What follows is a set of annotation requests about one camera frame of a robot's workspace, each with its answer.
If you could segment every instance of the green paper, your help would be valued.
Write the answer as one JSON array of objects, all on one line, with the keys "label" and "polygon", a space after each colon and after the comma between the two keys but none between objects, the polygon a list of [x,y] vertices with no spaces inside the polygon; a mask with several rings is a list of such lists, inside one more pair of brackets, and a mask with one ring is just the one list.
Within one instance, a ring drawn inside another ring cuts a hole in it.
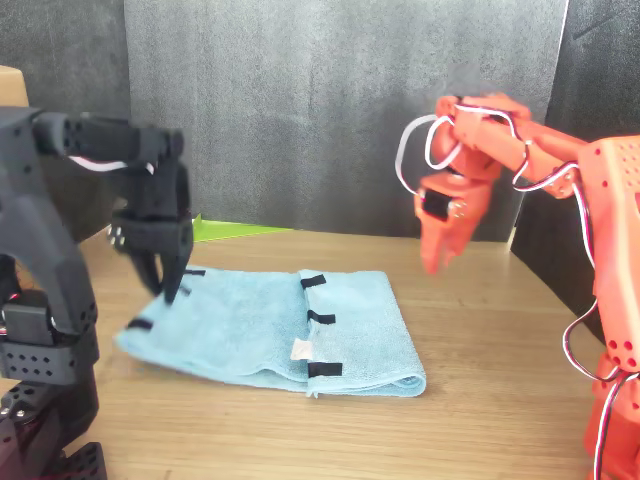
[{"label": "green paper", "polygon": [[203,220],[200,214],[193,220],[193,240],[195,242],[245,237],[247,235],[259,235],[261,233],[288,232],[290,230],[290,228],[263,227],[261,225],[249,225],[246,223]]}]

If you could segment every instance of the wooden table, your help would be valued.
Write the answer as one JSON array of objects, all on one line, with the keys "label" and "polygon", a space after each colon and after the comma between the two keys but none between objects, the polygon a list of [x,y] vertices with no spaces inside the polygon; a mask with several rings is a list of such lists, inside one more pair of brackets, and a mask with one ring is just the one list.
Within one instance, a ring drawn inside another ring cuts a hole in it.
[{"label": "wooden table", "polygon": [[[110,480],[582,480],[589,471],[590,383],[561,348],[573,317],[505,244],[471,244],[432,277],[414,239],[286,232],[196,245],[192,263],[225,269],[385,271],[428,377],[410,399],[313,399],[139,363],[112,337],[150,296],[103,235],[82,249],[100,312],[101,409],[75,446],[102,442]],[[598,342],[581,327],[574,344],[594,367]]]}]

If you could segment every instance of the light blue towel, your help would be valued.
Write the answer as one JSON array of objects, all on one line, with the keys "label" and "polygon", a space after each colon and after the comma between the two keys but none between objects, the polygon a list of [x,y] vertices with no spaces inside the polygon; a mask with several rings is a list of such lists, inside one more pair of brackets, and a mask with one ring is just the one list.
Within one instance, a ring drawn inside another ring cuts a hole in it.
[{"label": "light blue towel", "polygon": [[[424,369],[383,272],[189,268],[173,305],[155,299],[137,317],[146,328],[132,323],[117,335],[122,350],[212,380],[307,395],[424,391]],[[301,279],[313,277],[324,283],[303,289]],[[291,360],[296,339],[310,342],[308,361]]]}]

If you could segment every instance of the cardboard box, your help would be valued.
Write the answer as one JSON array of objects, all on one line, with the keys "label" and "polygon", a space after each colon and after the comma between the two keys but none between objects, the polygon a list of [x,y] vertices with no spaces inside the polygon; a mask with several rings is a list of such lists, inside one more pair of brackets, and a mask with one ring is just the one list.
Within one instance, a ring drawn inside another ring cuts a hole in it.
[{"label": "cardboard box", "polygon": [[29,106],[24,77],[17,68],[0,65],[0,105],[5,107]]}]

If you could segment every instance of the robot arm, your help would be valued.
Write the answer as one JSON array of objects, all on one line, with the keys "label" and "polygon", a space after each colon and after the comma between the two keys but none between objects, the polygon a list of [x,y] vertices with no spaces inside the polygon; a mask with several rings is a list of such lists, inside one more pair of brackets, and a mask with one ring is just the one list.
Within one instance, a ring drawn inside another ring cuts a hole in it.
[{"label": "robot arm", "polygon": [[[108,174],[126,206],[111,244],[143,283],[173,301],[193,247],[182,135],[126,121],[0,108],[0,478],[106,480],[100,444],[63,452],[98,411],[98,307],[82,256],[46,191],[39,155]],[[155,259],[163,269],[159,277]],[[20,289],[15,260],[42,290]]]},{"label": "robot arm", "polygon": [[517,172],[515,180],[533,182],[516,189],[540,188],[558,199],[575,195],[585,207],[585,243],[609,354],[623,370],[640,372],[640,251],[633,248],[640,235],[640,137],[588,144],[531,121],[525,107],[504,95],[442,97],[436,114],[451,122],[435,133],[433,156],[460,149],[450,171],[423,178],[415,196],[426,270],[435,273],[462,253],[503,166]]}]

